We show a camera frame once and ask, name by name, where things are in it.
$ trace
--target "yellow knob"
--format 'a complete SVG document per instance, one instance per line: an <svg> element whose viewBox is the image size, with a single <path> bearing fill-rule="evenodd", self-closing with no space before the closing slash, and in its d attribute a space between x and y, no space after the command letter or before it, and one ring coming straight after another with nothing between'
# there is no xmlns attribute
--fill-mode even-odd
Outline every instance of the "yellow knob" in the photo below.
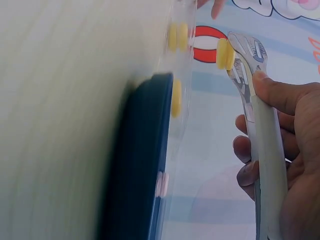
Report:
<svg viewBox="0 0 320 240"><path fill-rule="evenodd" d="M236 52L230 42L220 38L216 48L216 66L218 69L230 71L235 63Z"/></svg>
<svg viewBox="0 0 320 240"><path fill-rule="evenodd" d="M181 81L175 79L172 86L171 99L171 116L177 118L180 116L182 110L182 85Z"/></svg>
<svg viewBox="0 0 320 240"><path fill-rule="evenodd" d="M235 64L235 59L236 59L236 51L234 48L231 46L230 42L227 41L226 45L226 62L225 62L225 69L230 71L232 67Z"/></svg>
<svg viewBox="0 0 320 240"><path fill-rule="evenodd" d="M168 48L174 53L177 50L177 30L177 24L171 23L168 31Z"/></svg>
<svg viewBox="0 0 320 240"><path fill-rule="evenodd" d="M188 24L182 23L178 30L178 46L181 52L186 52L188 49Z"/></svg>

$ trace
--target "toothbrush head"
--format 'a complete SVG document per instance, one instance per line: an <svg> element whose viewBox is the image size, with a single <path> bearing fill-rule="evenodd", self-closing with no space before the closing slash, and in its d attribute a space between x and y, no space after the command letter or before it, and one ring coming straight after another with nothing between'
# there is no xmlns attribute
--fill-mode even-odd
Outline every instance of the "toothbrush head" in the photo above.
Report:
<svg viewBox="0 0 320 240"><path fill-rule="evenodd" d="M263 44L255 37L229 32L228 40L237 52L248 63L251 73L256 70L267 71L268 55Z"/></svg>

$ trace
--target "dark blue panel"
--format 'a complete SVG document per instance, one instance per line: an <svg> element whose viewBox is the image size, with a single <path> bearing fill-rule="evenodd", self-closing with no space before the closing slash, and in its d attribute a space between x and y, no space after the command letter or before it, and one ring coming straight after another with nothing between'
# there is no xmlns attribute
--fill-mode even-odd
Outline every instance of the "dark blue panel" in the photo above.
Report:
<svg viewBox="0 0 320 240"><path fill-rule="evenodd" d="M154 75L129 96L120 125L100 230L103 240L153 240L161 204L155 199L164 172L172 74Z"/></svg>

